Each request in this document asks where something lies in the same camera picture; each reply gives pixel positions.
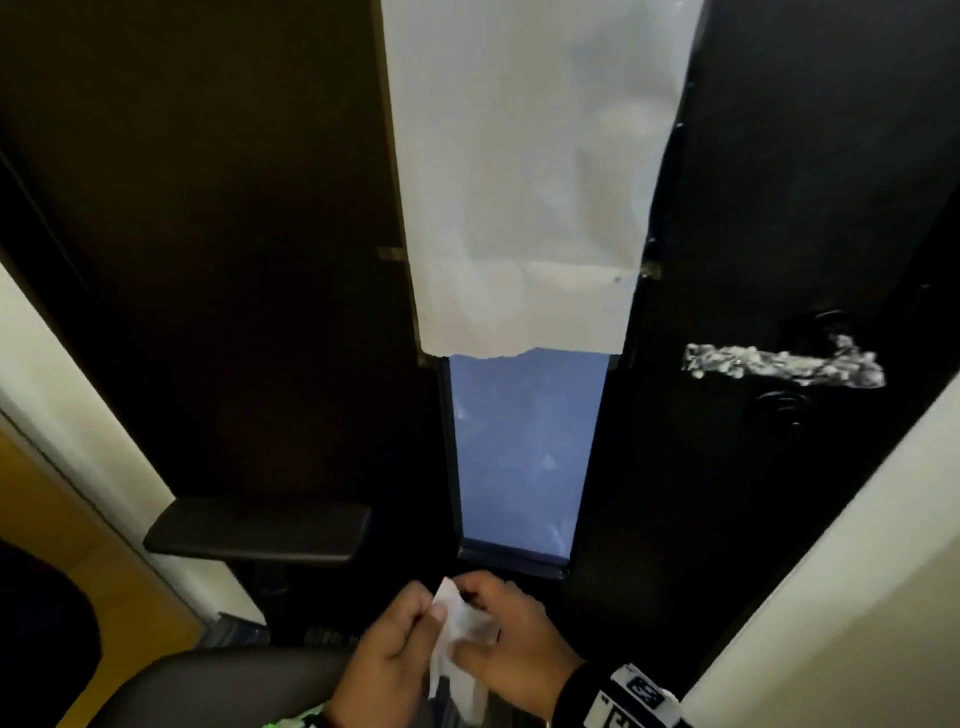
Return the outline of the person's right hand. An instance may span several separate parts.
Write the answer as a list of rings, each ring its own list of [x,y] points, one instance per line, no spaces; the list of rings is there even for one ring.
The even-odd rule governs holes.
[[[562,688],[585,660],[545,606],[517,584],[488,571],[463,573],[453,581],[465,601],[493,616],[500,627],[495,674],[472,676],[511,706],[549,722]]]

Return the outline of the person's left hand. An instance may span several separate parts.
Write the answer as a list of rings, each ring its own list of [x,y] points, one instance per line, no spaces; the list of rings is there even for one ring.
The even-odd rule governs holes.
[[[334,728],[409,728],[438,641],[420,636],[432,603],[426,586],[412,581],[366,630],[325,710]]]

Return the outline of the white tissue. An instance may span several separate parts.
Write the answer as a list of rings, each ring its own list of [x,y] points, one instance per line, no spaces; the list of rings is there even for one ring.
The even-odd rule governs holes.
[[[481,728],[486,719],[489,689],[452,660],[452,651],[454,645],[462,641],[494,645],[500,632],[499,624],[492,615],[465,601],[450,577],[440,582],[433,604],[445,609],[446,618],[429,661],[428,698],[436,698],[445,678],[449,698],[462,721],[470,728]]]

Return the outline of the black and white wrist band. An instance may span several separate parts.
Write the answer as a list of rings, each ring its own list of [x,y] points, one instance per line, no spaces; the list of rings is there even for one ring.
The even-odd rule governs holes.
[[[561,689],[550,728],[691,728],[680,701],[631,662],[586,662]]]

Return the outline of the blue glass door window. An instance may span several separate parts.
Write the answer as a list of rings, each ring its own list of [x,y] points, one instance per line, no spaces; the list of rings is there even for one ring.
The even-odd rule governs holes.
[[[569,563],[610,359],[550,348],[448,358],[465,540]]]

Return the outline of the black office chair seat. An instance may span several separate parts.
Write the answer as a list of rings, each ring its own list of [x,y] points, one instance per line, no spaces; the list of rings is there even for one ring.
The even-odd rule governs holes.
[[[275,646],[176,653],[121,685],[87,728],[263,728],[329,700],[352,655]]]

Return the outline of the black door keyhole plate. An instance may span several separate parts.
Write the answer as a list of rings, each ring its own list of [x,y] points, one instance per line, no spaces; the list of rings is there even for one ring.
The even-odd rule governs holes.
[[[811,410],[810,398],[796,391],[765,392],[751,403],[752,417],[759,426],[789,437],[805,433]]]

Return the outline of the white paper sheet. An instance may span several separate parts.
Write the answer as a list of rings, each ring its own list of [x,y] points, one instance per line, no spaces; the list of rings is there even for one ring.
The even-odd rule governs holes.
[[[619,355],[705,0],[380,0],[421,349]]]

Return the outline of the black door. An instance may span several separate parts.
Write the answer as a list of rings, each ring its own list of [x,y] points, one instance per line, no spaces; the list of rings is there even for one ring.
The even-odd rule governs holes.
[[[366,504],[286,619],[358,635],[467,554],[415,344],[372,0],[0,0],[0,260],[177,496]],[[960,369],[960,0],[707,0],[607,370],[572,564],[587,655],[685,690]],[[887,384],[694,378],[689,344]],[[752,402],[796,391],[798,437]]]

